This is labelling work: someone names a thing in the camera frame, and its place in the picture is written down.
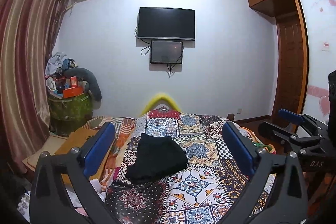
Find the striped maroon curtain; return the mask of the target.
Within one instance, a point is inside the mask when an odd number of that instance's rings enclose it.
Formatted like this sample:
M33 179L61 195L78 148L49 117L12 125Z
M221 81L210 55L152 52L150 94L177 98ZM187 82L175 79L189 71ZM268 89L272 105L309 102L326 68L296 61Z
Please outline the striped maroon curtain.
M69 1L1 0L1 145L19 173L50 134L45 68Z

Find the orange box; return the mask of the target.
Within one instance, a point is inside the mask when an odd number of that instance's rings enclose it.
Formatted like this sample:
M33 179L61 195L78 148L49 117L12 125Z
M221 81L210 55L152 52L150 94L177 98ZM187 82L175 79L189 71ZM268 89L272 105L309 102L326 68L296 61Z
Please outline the orange box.
M71 98L71 97L75 97L75 96L79 96L80 94L83 94L83 89L80 86L77 87L70 87L67 89L63 90L63 98Z

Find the orange yellow blanket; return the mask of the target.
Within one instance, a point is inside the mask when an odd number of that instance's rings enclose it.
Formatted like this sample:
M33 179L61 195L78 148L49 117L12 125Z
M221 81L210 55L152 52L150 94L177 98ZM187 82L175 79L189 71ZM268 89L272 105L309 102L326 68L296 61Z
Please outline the orange yellow blanket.
M276 155L275 147L272 144L264 144L250 129L246 127L240 127L240 132L243 136L247 137L254 146L266 148L270 154Z

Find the small black monitor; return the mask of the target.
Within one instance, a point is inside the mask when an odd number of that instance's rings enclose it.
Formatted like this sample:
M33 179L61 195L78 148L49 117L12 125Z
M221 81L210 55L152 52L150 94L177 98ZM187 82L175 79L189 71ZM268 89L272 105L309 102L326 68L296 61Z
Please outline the small black monitor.
M150 47L151 64L182 64L183 42L152 40Z

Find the green storage bag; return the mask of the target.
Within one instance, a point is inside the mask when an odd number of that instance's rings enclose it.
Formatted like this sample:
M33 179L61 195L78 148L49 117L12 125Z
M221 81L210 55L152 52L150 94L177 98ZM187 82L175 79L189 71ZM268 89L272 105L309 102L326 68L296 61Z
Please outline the green storage bag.
M48 98L50 108L50 132L69 136L92 119L93 107L87 93L67 99Z

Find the grey neck pillow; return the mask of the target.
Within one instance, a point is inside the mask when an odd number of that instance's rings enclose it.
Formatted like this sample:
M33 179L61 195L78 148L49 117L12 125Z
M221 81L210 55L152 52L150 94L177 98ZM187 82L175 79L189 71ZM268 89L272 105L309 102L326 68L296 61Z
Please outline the grey neck pillow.
M70 79L77 77L81 81L86 81L88 89L91 91L93 99L97 102L102 100L102 94L95 75L85 68L71 68L63 71L63 75Z

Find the patchwork patterned bedspread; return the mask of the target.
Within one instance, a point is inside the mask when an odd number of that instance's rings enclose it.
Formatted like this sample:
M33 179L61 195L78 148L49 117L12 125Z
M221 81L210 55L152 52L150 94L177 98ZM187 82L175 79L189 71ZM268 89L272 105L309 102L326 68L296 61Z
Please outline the patchwork patterned bedspread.
M116 129L116 143L100 182L105 205L120 223L217 223L248 182L222 138L227 118L160 107L137 119L96 117L85 127L97 130L106 122ZM187 166L155 182L130 182L126 171L145 134L171 137Z

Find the wall mounted black television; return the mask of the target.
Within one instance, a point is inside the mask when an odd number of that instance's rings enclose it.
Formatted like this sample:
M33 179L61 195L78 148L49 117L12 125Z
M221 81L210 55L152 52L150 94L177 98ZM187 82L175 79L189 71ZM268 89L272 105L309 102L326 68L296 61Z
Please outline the wall mounted black television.
M191 9L140 7L139 39L195 40L195 11Z

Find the folded dark teal garment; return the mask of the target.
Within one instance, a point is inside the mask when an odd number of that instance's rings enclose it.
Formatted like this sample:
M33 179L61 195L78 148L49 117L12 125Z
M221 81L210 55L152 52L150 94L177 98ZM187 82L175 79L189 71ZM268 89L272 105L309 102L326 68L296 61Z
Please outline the folded dark teal garment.
M146 184L184 170L187 163L186 154L172 137L142 134L135 162L127 167L126 178L132 184Z

